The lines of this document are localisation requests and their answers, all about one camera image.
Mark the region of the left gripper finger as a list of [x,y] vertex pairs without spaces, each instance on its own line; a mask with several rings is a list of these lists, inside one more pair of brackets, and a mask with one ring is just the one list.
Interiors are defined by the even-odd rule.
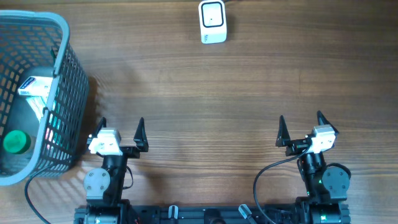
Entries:
[[137,126],[133,141],[137,145],[147,145],[147,136],[146,136],[146,130],[145,130],[145,124],[144,124],[143,117],[141,117],[139,120],[139,124]]
[[96,126],[95,130],[88,136],[86,143],[90,144],[92,142],[92,140],[94,140],[94,138],[96,138],[99,134],[99,132],[101,131],[102,128],[106,127],[106,118],[102,117],[98,123],[98,125]]

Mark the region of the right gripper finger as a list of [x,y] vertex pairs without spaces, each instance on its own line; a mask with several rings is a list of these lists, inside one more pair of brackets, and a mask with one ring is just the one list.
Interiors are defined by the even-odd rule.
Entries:
[[317,120],[319,125],[330,125],[333,128],[335,135],[339,135],[339,131],[326,119],[320,110],[317,111]]
[[290,140],[290,134],[287,129],[287,125],[285,122],[285,118],[283,115],[280,115],[279,117],[279,130],[277,134],[277,140],[278,141],[289,141]]

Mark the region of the white plaster box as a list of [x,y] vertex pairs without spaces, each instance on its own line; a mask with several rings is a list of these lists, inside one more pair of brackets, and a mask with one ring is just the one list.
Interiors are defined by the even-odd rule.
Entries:
[[47,105],[52,81],[52,77],[30,76],[17,90],[39,121],[44,116],[43,109]]

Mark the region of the green lid jar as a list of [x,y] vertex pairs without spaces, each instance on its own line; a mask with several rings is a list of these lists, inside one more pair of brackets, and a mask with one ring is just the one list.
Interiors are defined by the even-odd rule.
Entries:
[[11,154],[24,154],[33,149],[31,136],[21,130],[13,130],[6,134],[3,148]]

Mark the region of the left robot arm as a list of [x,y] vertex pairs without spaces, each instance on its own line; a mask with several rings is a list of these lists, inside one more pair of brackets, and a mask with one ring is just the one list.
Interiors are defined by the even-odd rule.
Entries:
[[133,137],[134,146],[121,146],[121,135],[116,128],[109,128],[106,118],[101,118],[95,131],[87,139],[88,150],[103,158],[100,168],[90,170],[84,180],[86,207],[75,210],[74,222],[83,224],[140,223],[138,213],[128,199],[122,199],[126,173],[131,173],[128,159],[140,158],[149,150],[144,118],[139,120]]

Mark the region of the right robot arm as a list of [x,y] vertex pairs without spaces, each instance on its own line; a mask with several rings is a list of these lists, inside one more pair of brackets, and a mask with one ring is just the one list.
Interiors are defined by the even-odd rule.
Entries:
[[303,139],[290,138],[283,116],[275,145],[285,147],[286,156],[297,156],[297,167],[307,190],[306,197],[297,197],[289,211],[281,212],[281,223],[349,224],[351,217],[347,200],[351,171],[339,163],[328,164],[323,153],[335,146],[338,130],[317,112],[318,124]]

